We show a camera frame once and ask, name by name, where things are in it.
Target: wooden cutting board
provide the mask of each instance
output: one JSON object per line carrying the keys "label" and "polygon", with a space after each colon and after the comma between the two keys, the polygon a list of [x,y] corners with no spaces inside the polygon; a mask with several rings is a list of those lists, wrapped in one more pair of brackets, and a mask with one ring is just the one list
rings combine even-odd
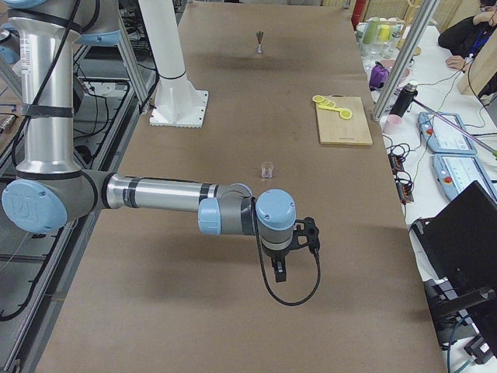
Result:
{"label": "wooden cutting board", "polygon": [[336,107],[352,110],[352,118],[340,118],[336,111],[323,110],[316,106],[318,116],[319,142],[327,145],[372,145],[370,129],[360,97],[325,96],[335,101]]}

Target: yellow measuring spoon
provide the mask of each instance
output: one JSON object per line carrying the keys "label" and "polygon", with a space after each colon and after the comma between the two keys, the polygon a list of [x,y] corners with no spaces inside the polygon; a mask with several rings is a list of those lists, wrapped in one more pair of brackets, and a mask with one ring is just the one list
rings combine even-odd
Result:
{"label": "yellow measuring spoon", "polygon": [[342,119],[348,120],[348,119],[352,118],[352,110],[351,109],[348,109],[346,107],[335,107],[335,105],[336,104],[333,101],[330,101],[330,103],[328,105],[318,104],[318,108],[323,109],[323,110],[338,111],[339,116]]}
{"label": "yellow measuring spoon", "polygon": [[312,101],[321,105],[329,105],[332,101],[321,95],[312,96]]}

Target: pink cup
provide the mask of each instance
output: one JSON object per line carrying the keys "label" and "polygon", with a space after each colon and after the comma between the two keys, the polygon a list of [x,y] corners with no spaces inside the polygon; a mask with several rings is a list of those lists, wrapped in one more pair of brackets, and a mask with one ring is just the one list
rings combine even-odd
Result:
{"label": "pink cup", "polygon": [[383,133],[394,134],[400,128],[402,118],[399,115],[390,114],[384,119]]}

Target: metal object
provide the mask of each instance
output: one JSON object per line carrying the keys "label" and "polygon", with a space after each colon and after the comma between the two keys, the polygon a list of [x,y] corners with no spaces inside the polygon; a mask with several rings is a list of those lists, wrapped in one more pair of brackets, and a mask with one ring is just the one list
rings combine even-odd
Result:
{"label": "metal object", "polygon": [[401,49],[400,54],[397,57],[397,62],[390,71],[388,80],[383,90],[381,91],[380,97],[378,97],[376,105],[374,106],[373,120],[375,120],[376,122],[378,122],[381,116],[384,114],[384,111],[388,106],[388,103],[390,102],[394,91],[397,89],[397,85],[402,77],[402,74],[408,67],[412,55],[414,54],[414,50],[421,40],[425,28],[428,26],[429,21],[435,13],[435,10],[438,7],[439,3],[440,0],[432,0],[430,2],[423,2],[423,4],[421,5],[419,13],[416,16],[411,29],[409,30],[409,34],[405,41],[404,47]]}
{"label": "metal object", "polygon": [[4,132],[8,131],[10,129],[10,127],[14,124],[15,121],[16,121],[15,115],[9,115],[7,118],[5,118],[0,123],[0,135],[2,135]]}
{"label": "metal object", "polygon": [[[23,102],[32,103],[52,63],[64,27],[34,19],[12,17],[21,35]],[[61,56],[39,105],[72,108],[72,44],[79,33],[70,31]],[[33,58],[32,53],[43,51]],[[72,118],[33,117],[26,131],[25,158],[18,165],[24,173],[73,173],[81,168],[73,157]]]}
{"label": "metal object", "polygon": [[130,76],[131,85],[135,93],[137,94],[138,100],[143,105],[142,114],[146,114],[150,108],[150,103],[146,103],[148,92],[145,87],[145,82],[143,80],[143,75],[138,69],[137,58],[134,55],[133,48],[130,43],[130,39],[127,36],[126,27],[123,22],[123,18],[119,15],[119,25],[121,31],[120,42],[117,45],[121,57],[123,58],[124,67],[127,70],[127,74]]}
{"label": "metal object", "polygon": [[7,64],[15,64],[20,59],[19,38],[0,27],[0,56]]}
{"label": "metal object", "polygon": [[209,94],[188,81],[172,2],[138,2],[161,78],[150,124],[202,127]]}
{"label": "metal object", "polygon": [[255,36],[257,37],[257,50],[255,52],[257,54],[262,54],[262,39],[264,37],[264,32],[263,31],[257,31],[255,33]]}
{"label": "metal object", "polygon": [[12,71],[11,67],[4,61],[3,58],[0,58],[0,78],[2,78],[5,84],[19,99],[23,98],[21,78]]}
{"label": "metal object", "polygon": [[216,185],[152,180],[114,175],[107,186],[111,208],[149,207],[176,211],[198,211],[200,196],[215,197]]}

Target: brown paper surface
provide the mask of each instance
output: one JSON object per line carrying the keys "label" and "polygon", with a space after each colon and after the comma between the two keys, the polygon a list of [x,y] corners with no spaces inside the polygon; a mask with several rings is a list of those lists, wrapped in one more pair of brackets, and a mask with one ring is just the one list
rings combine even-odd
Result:
{"label": "brown paper surface", "polygon": [[[120,172],[287,190],[321,229],[321,286],[284,307],[253,237],[202,235],[195,214],[104,211],[37,371],[443,372],[379,126],[371,147],[319,144],[313,94],[373,108],[347,12],[195,2],[180,33],[189,79],[210,92],[204,125],[144,118]],[[307,250],[287,257],[285,284],[266,268],[287,300],[315,281]]]}

